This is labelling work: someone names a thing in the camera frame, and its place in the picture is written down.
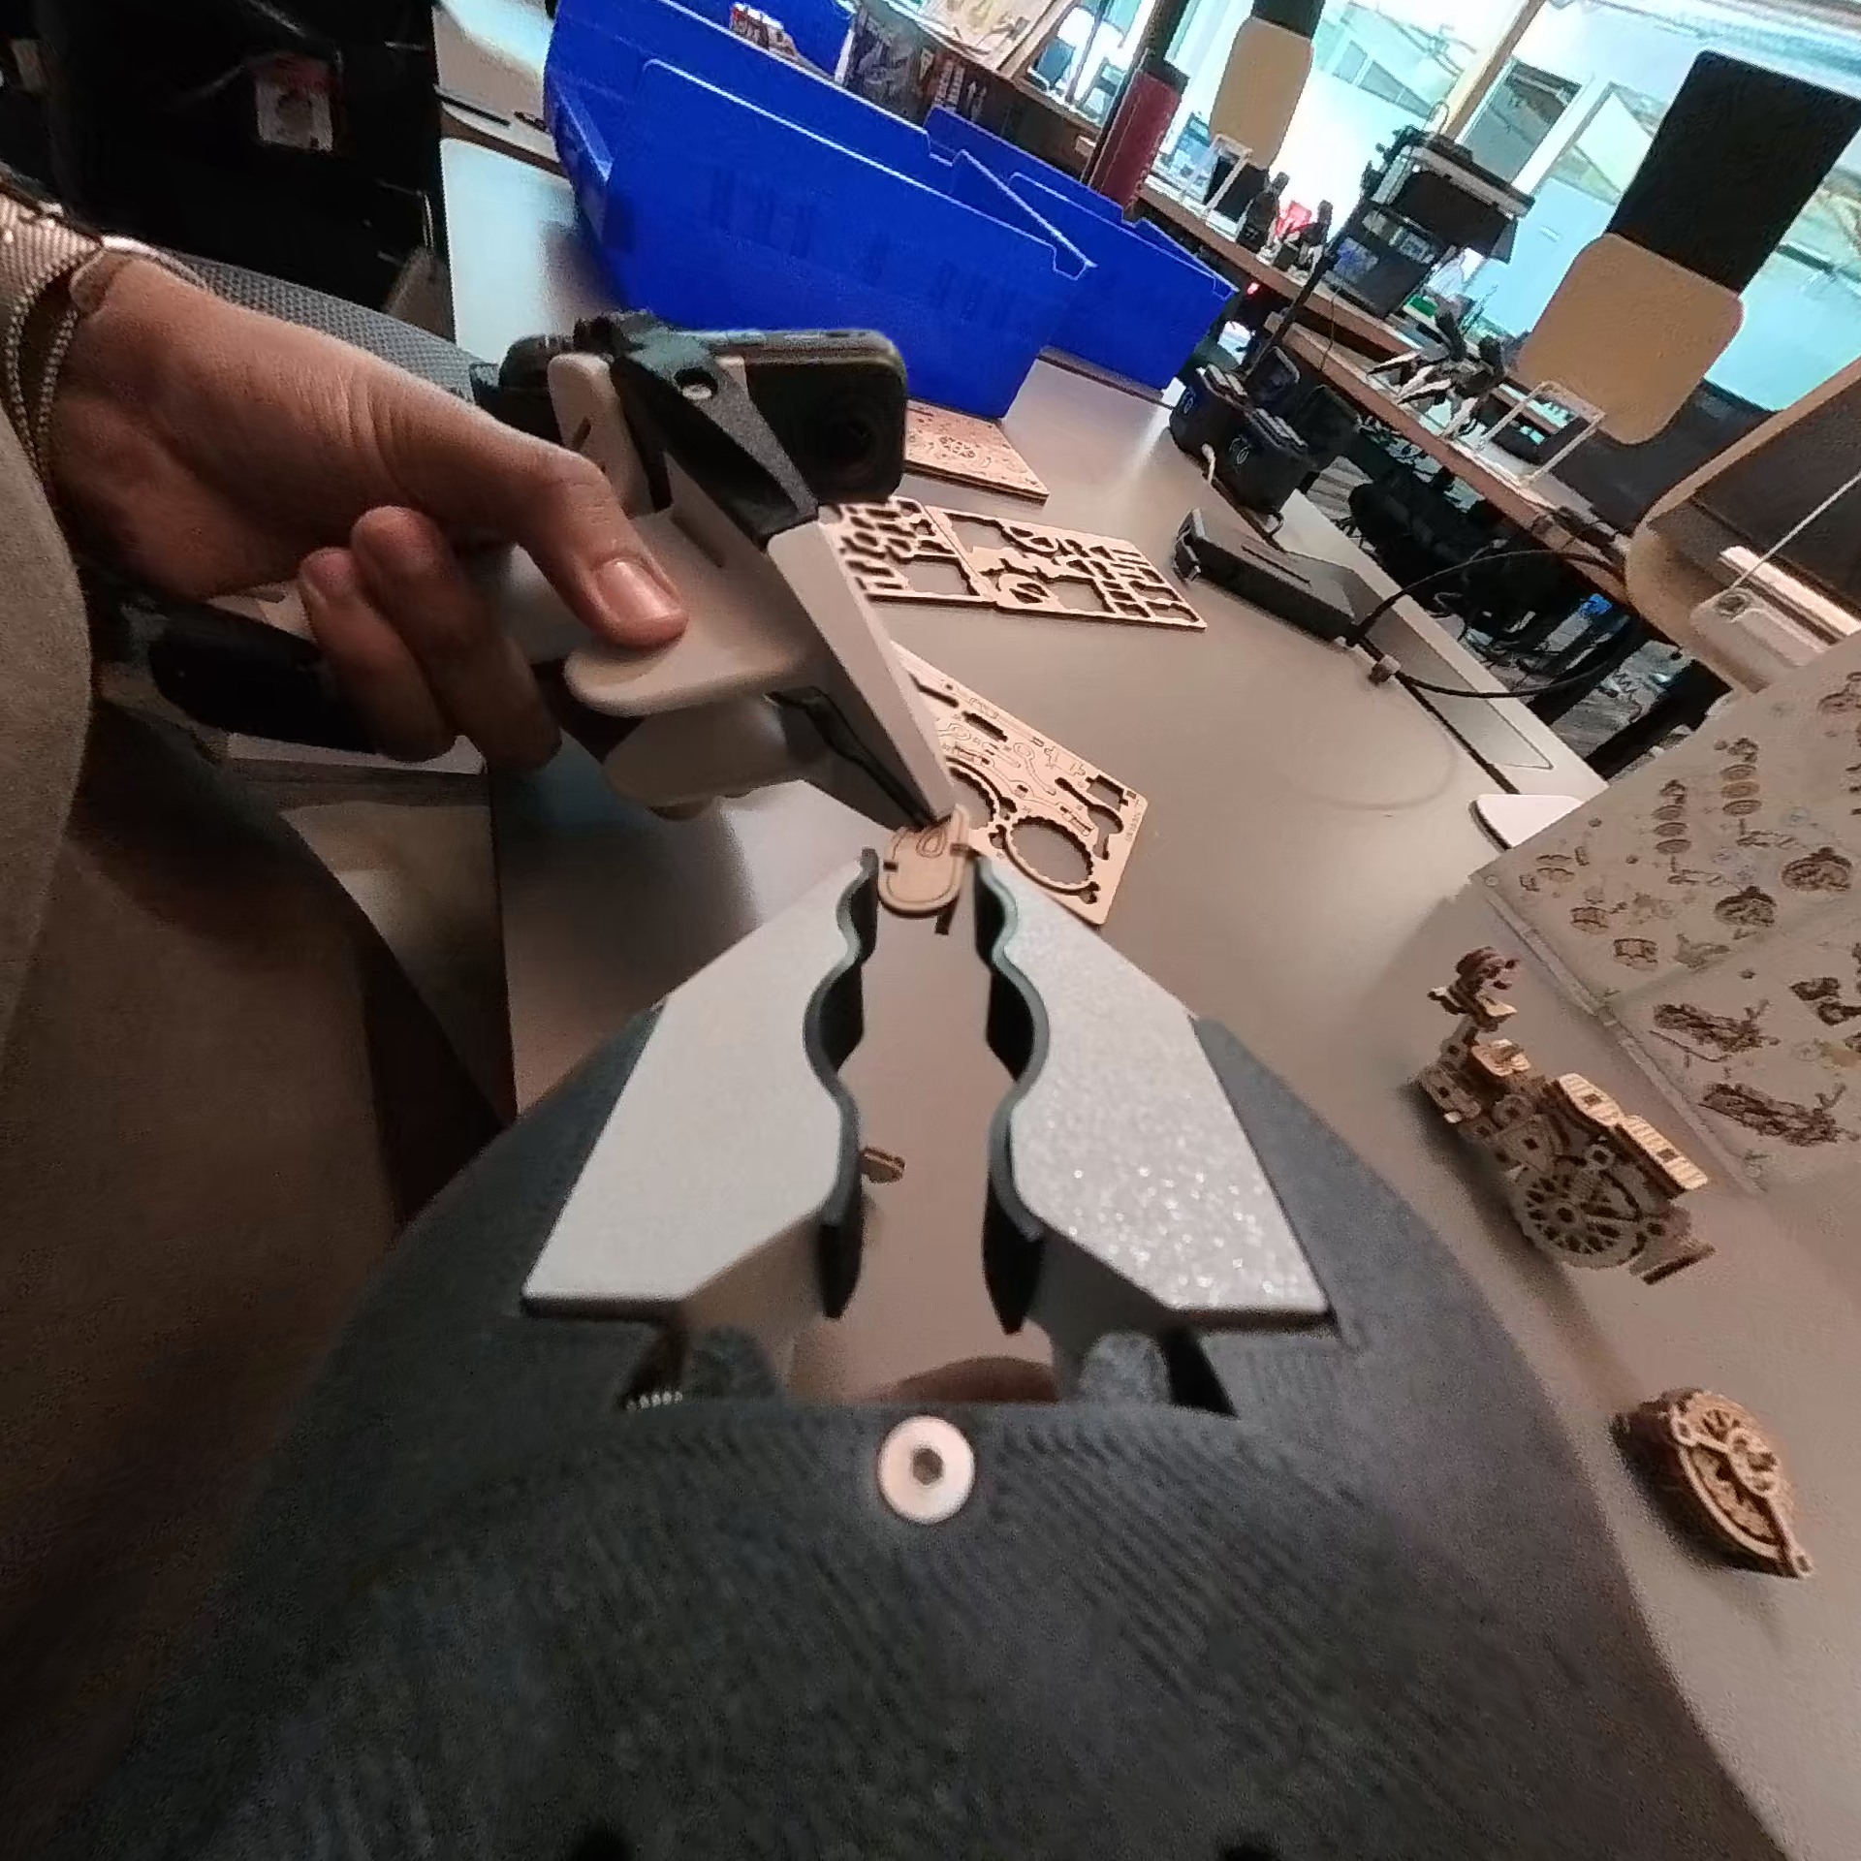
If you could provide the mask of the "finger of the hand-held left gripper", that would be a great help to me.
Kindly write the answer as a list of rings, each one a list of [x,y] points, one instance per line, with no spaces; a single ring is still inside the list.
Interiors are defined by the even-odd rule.
[[[957,797],[936,724],[827,528],[789,528],[767,543],[765,559],[800,609],[808,675],[794,693],[818,696],[833,720],[816,726],[822,741],[884,797],[885,811],[872,820],[940,824]]]

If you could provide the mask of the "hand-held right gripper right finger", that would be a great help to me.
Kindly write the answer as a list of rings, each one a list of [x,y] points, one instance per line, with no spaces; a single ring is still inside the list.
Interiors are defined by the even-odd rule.
[[[1298,1334],[1331,1301],[1219,1078],[1198,1016],[1011,869],[984,861],[982,1276],[1008,1336],[1064,1377],[1116,1334]]]

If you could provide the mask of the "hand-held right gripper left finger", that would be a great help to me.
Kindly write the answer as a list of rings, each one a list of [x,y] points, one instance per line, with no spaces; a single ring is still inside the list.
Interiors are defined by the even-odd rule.
[[[529,1313],[812,1325],[864,1257],[862,1119],[878,859],[860,857],[659,1003],[523,1284]]]

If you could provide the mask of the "small oval wooden assembly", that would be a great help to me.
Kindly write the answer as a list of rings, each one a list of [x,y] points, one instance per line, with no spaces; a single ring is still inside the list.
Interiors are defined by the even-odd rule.
[[[963,807],[928,826],[897,830],[880,855],[880,906],[897,919],[946,919],[965,894],[971,857]]]

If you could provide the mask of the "person's left forearm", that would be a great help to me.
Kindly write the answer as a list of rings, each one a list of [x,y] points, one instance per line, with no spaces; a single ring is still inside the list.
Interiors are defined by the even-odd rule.
[[[27,177],[1,169],[1,402],[38,483],[46,481],[52,410],[81,322],[118,274],[137,264],[205,285],[170,254],[73,220]]]

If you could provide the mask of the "grey desk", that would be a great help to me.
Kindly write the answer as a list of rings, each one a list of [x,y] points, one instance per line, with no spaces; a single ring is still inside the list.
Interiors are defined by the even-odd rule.
[[[455,342],[498,361],[604,299],[566,183],[469,144],[442,150]],[[1163,563],[1211,503],[1161,410],[1046,363],[1006,429],[1050,522]],[[1857,1214],[1824,1177],[1715,1187],[1713,1257],[1645,1288],[1533,1253],[1477,1189],[1413,1076],[1446,1024],[1428,1003],[1475,946],[1515,950],[1475,896],[1500,786],[1405,696],[1238,603],[1196,594],[1200,632],[909,611],[911,652],[1147,801],[1105,937],[1219,1020],[1453,1249],[1547,1385],[1647,1627],[1725,1766],[1791,1858],[1857,1858]],[[632,815],[571,753],[500,782],[492,820],[515,1105],[635,1012],[882,836],[810,788],[686,824]],[[880,943],[849,1074],[872,1138],[911,1160],[876,1222],[853,1315],[804,1340],[802,1388],[864,1392],[1006,1346],[975,1261],[986,979],[969,912]],[[1702,1563],[1638,1491],[1610,1419],[1663,1388],[1733,1396],[1773,1431],[1806,1582]]]

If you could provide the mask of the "black and beige desk divider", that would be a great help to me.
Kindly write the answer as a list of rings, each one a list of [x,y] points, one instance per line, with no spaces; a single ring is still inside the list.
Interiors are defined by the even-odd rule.
[[[1698,55],[1610,220],[1519,344],[1512,379],[1589,410],[1622,446],[1655,439],[1738,336],[1746,289],[1857,128],[1847,94]]]
[[[1207,121],[1213,140],[1267,169],[1281,152],[1314,61],[1324,2],[1254,2],[1238,24]]]

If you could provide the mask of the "person's left hand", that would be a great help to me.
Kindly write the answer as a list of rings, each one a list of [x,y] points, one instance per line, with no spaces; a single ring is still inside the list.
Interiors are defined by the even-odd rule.
[[[428,762],[465,739],[529,774],[556,751],[465,549],[521,549],[612,648],[684,632],[680,594],[591,462],[149,258],[77,301],[44,454],[58,528],[180,599],[294,586],[376,753]]]

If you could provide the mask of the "wooden sheet with round holes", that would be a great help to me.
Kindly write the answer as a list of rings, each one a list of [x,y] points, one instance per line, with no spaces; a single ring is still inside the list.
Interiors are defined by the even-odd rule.
[[[893,654],[932,718],[973,852],[1103,929],[1147,799],[907,648]]]

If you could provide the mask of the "blue plastic bin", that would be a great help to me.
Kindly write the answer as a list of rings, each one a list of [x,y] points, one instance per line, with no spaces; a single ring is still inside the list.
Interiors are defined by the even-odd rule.
[[[969,152],[680,4],[560,4],[542,95],[624,309],[880,334],[920,404],[1006,415],[1093,270]]]
[[[932,144],[963,152],[1085,258],[1085,270],[1044,349],[1106,379],[1163,392],[1231,311],[1234,284],[1151,221],[1132,221],[1035,154],[936,105]]]

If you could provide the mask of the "small wooden puzzle sheet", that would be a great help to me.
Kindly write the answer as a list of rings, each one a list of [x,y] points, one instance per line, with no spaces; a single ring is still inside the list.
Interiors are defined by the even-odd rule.
[[[998,423],[911,400],[903,425],[903,470],[911,475],[1044,505],[1046,483]]]

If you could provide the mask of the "wooden sheet with square cutouts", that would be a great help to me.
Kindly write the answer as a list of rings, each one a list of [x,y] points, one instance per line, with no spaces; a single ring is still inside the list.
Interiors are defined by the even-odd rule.
[[[829,506],[822,524],[874,603],[1203,631],[1184,594],[1122,539],[905,497]]]

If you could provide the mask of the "grey office chair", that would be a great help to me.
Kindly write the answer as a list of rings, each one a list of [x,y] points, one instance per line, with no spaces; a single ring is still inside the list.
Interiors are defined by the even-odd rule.
[[[176,264],[193,272],[205,289],[228,305],[333,338],[467,406],[476,404],[475,371],[480,361],[447,338],[383,311],[238,264],[197,254],[178,254]]]

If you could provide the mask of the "printed cardboard box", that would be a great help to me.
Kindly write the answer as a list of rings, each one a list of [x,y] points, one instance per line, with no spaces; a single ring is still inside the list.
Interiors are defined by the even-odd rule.
[[[918,128],[934,109],[1010,128],[1015,82],[1054,20],[1056,4],[1046,2],[854,2],[835,80]]]

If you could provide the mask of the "wooden motorcycle model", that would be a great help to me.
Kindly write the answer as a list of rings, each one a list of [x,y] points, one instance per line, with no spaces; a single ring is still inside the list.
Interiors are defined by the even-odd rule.
[[[1547,1259],[1651,1288],[1707,1262],[1686,1199],[1709,1177],[1647,1119],[1576,1073],[1547,1073],[1512,1038],[1517,962],[1465,952],[1430,1003],[1453,1030],[1415,1084],[1494,1173],[1510,1220]]]

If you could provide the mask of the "black power adapter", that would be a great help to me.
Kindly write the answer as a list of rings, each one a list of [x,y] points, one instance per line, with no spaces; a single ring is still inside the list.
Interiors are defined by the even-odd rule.
[[[1279,549],[1254,534],[1225,534],[1200,510],[1174,530],[1172,570],[1322,644],[1360,638],[1380,613],[1382,596],[1358,572]]]

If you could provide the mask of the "black equipment case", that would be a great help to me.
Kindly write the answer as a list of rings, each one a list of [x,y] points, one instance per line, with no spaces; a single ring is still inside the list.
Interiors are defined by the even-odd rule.
[[[1192,361],[1178,386],[1168,415],[1174,448],[1252,516],[1281,516],[1360,435],[1357,404],[1281,349],[1252,375],[1227,355]]]

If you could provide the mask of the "person's brown clothing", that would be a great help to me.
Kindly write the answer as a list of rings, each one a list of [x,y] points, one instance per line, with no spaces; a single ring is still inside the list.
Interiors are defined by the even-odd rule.
[[[112,1770],[290,1410],[500,1131],[304,840],[91,696],[3,437],[1,1848]]]

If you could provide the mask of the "printed instruction booklet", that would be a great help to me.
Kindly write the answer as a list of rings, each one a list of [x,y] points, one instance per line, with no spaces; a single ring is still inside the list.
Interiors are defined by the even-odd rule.
[[[1758,1193],[1859,1162],[1859,644],[1713,712],[1481,873]]]

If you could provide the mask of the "wooden gear assembly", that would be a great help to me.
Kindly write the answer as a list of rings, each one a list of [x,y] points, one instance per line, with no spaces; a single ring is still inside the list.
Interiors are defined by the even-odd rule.
[[[1814,1577],[1793,1482],[1748,1408],[1700,1387],[1669,1388],[1618,1410],[1610,1439],[1669,1524],[1709,1561],[1787,1580]]]

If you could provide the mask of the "black electronic equipment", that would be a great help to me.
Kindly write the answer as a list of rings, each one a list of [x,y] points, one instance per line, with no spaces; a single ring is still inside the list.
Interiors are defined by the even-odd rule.
[[[1457,142],[1399,128],[1360,175],[1360,194],[1326,249],[1322,284],[1376,318],[1459,254],[1508,260],[1533,196]]]

